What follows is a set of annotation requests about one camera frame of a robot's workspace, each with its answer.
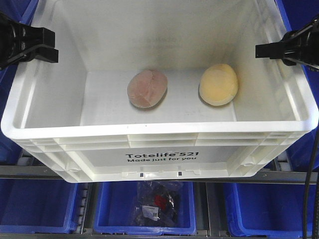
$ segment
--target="label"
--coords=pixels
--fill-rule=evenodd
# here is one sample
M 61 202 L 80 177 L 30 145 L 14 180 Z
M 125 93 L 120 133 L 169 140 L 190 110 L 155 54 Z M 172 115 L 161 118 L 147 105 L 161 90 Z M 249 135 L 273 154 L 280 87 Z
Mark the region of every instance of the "label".
M 142 213 L 145 218 L 152 219 L 156 222 L 159 220 L 159 208 L 157 207 L 142 205 Z
M 193 161 L 197 159 L 199 152 L 166 152 L 166 153 L 144 153 L 125 154 L 128 163 L 133 162 L 159 162 L 159 161 Z

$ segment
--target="blue plastic bin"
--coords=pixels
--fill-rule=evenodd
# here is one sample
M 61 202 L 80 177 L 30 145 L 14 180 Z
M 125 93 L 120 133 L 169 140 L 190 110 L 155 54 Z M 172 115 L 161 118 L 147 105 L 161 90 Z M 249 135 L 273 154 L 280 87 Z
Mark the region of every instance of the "blue plastic bin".
M 312 18 L 319 14 L 319 1 L 317 0 L 276 0 L 281 12 L 287 31 L 298 30 L 309 23 Z M 319 105 L 319 72 L 312 72 L 304 67 L 310 88 L 313 92 L 317 105 Z M 305 134 L 287 150 L 288 156 L 295 171 L 306 172 L 313 143 L 315 140 L 316 129 Z M 316 156 L 315 171 L 319 168 L 319 157 Z
M 63 180 L 0 180 L 0 233 L 76 230 L 83 184 Z
M 193 184 L 184 182 L 180 193 L 177 227 L 130 226 L 130 213 L 137 182 L 105 182 L 100 185 L 94 230 L 98 233 L 128 235 L 191 235 L 196 232 Z
M 38 0 L 0 0 L 0 11 L 15 21 L 30 24 Z M 6 105 L 17 66 L 12 65 L 0 71 L 0 120 Z M 0 164 L 15 164 L 21 148 L 0 131 Z
M 304 185 L 224 184 L 229 232 L 233 236 L 302 236 Z M 308 206 L 308 235 L 312 234 L 315 185 Z

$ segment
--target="metal shelf frame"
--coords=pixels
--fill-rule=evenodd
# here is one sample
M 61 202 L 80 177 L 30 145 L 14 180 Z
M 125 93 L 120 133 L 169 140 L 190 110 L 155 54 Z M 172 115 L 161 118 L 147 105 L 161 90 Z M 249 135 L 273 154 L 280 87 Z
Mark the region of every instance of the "metal shelf frame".
M 311 184 L 315 184 L 318 173 L 312 173 Z M 14 166 L 1 165 L 0 178 L 15 179 L 62 179 L 54 171 L 46 166 Z M 252 177 L 241 178 L 204 178 L 182 179 L 181 181 L 192 182 L 215 182 L 215 183 L 280 183 L 280 184 L 304 184 L 305 172 L 283 172 L 261 170 Z

